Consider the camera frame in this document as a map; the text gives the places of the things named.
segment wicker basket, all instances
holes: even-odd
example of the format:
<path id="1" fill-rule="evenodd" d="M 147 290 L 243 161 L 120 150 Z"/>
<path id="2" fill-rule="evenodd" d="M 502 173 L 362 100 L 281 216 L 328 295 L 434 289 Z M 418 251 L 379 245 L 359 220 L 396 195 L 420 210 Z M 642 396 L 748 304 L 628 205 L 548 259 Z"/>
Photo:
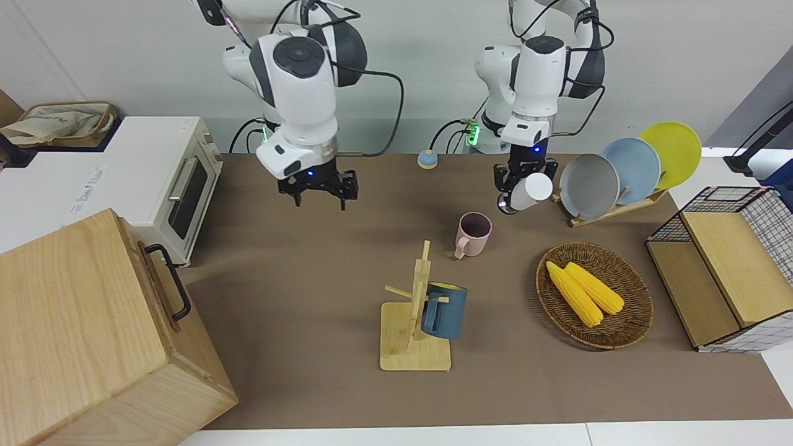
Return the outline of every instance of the wicker basket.
<path id="1" fill-rule="evenodd" d="M 617 314 L 589 328 L 570 308 L 550 280 L 546 262 L 560 267 L 575 262 L 603 281 L 625 300 Z M 542 308 L 564 333 L 591 347 L 613 350 L 639 342 L 653 324 L 653 300 L 639 274 L 621 257 L 600 246 L 582 242 L 551 248 L 540 260 L 534 282 Z"/>

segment pink mug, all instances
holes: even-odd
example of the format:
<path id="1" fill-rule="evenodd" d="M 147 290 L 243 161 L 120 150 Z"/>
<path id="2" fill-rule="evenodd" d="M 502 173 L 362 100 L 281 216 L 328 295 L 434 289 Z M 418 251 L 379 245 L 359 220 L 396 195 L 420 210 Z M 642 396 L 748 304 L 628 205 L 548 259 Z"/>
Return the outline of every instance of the pink mug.
<path id="1" fill-rule="evenodd" d="M 492 232 L 493 224 L 483 213 L 468 212 L 460 217 L 457 225 L 457 244 L 454 256 L 478 256 Z"/>

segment oven handle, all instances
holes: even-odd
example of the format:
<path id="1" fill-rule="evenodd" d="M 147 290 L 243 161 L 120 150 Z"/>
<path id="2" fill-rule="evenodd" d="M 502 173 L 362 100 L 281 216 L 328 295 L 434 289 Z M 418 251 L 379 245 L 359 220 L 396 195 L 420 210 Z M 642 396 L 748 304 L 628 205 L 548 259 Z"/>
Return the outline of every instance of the oven handle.
<path id="1" fill-rule="evenodd" d="M 187 185 L 190 184 L 190 180 L 193 178 L 193 173 L 196 171 L 197 165 L 197 156 L 188 158 L 182 162 L 182 168 L 179 169 L 179 177 L 176 178 L 176 183 L 174 183 L 174 187 L 168 194 L 169 202 L 180 202 L 183 200 L 185 191 L 187 191 Z"/>
<path id="2" fill-rule="evenodd" d="M 184 319 L 184 317 L 187 316 L 193 307 L 190 305 L 190 298 L 187 296 L 187 291 L 182 285 L 182 280 L 179 279 L 178 274 L 176 274 L 176 265 L 174 265 L 174 262 L 168 255 L 168 251 L 161 244 L 150 244 L 145 248 L 145 251 L 147 254 L 160 251 L 160 253 L 163 255 L 163 258 L 165 259 L 165 264 L 168 266 L 168 270 L 170 270 L 170 276 L 174 279 L 174 282 L 176 283 L 176 289 L 179 290 L 179 296 L 182 298 L 182 309 L 171 316 L 174 322 L 179 322 L 181 319 Z"/>

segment corn cob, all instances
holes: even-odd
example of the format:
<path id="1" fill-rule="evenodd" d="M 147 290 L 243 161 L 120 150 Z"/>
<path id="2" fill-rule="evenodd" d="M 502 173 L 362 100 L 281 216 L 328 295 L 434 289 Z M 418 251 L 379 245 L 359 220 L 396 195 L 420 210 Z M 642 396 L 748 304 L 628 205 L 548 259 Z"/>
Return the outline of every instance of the corn cob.
<path id="1" fill-rule="evenodd" d="M 603 313 L 595 305 L 586 291 L 575 281 L 570 274 L 565 272 L 553 262 L 546 262 L 550 279 L 561 292 L 568 305 L 573 308 L 576 315 L 584 325 L 589 328 L 598 325 L 603 320 Z"/>
<path id="2" fill-rule="evenodd" d="M 600 282 L 598 278 L 580 265 L 574 262 L 567 263 L 565 271 L 578 282 L 594 303 L 606 313 L 617 314 L 625 306 L 625 301 L 619 297 L 619 294 L 615 293 L 605 283 Z"/>

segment oven window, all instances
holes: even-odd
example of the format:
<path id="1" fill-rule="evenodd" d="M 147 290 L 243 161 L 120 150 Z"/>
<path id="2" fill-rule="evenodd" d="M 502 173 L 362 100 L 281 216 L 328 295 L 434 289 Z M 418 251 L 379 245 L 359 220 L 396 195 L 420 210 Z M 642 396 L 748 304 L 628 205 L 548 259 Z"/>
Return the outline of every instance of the oven window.
<path id="1" fill-rule="evenodd" d="M 195 215 L 198 202 L 201 200 L 201 193 L 204 191 L 207 178 L 204 164 L 197 163 L 184 197 L 180 202 L 174 203 L 174 207 L 170 210 L 168 223 L 182 240 L 185 240 L 187 230 L 190 229 L 190 223 L 193 221 L 193 215 Z"/>

